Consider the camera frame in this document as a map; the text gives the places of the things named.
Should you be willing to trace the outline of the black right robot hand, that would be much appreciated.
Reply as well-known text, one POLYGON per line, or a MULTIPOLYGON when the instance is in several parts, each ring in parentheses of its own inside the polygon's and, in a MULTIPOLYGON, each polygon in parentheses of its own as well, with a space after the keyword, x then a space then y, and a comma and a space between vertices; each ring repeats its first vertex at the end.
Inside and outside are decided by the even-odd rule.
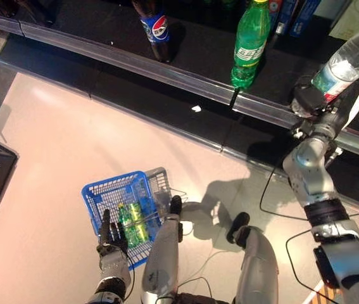
POLYGON ((343 92, 332 101, 327 101, 322 92, 314 85, 296 84, 293 89, 291 111, 302 118, 321 116, 323 113, 337 113, 341 110, 347 115, 354 105, 351 89, 343 92))

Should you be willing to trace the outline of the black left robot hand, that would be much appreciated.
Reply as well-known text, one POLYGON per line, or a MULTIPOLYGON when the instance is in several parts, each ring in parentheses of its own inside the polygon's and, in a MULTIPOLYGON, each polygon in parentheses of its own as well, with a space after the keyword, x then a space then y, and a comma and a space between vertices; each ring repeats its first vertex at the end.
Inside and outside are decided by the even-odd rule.
POLYGON ((110 210, 103 212, 101 227, 99 229, 99 242, 96 247, 99 256, 104 257, 112 251, 119 249, 127 255, 128 240, 121 222, 112 222, 110 210))

